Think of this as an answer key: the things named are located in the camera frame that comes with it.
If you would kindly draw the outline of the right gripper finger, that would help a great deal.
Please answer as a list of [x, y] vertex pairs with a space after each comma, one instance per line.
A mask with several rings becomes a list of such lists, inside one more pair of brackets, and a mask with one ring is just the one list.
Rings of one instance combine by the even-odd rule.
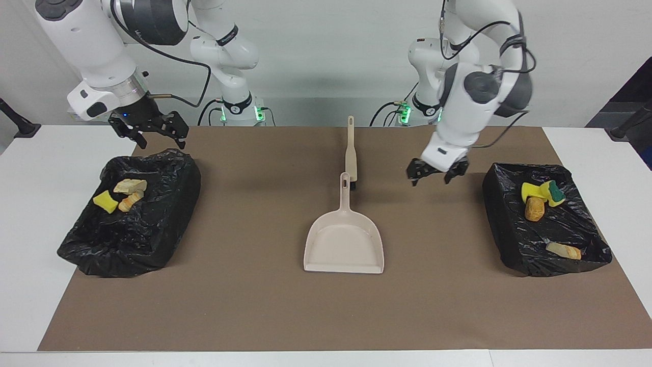
[[171, 111], [168, 114], [156, 116], [155, 127], [158, 134], [174, 140], [179, 149], [185, 149], [189, 126], [179, 112]]
[[118, 137], [132, 140], [138, 145], [138, 147], [140, 147], [140, 149], [145, 149], [147, 147], [147, 140], [137, 128], [130, 127], [120, 118], [114, 117], [114, 115], [111, 115], [108, 118], [108, 123], [113, 128], [114, 132], [116, 132]]

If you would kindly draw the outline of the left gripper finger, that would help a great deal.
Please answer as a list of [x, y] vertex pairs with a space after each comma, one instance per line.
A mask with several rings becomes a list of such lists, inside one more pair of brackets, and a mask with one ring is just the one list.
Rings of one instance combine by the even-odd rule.
[[412, 158], [406, 167], [406, 176], [415, 187], [422, 177], [427, 177], [430, 174], [430, 166], [419, 158]]
[[464, 158], [461, 158], [461, 160], [456, 161], [452, 167], [450, 167], [449, 170], [447, 170], [445, 176], [444, 176], [444, 182], [446, 185], [452, 181], [455, 177], [458, 176], [464, 176], [466, 174], [466, 171], [470, 165], [470, 162], [468, 158], [465, 156]]

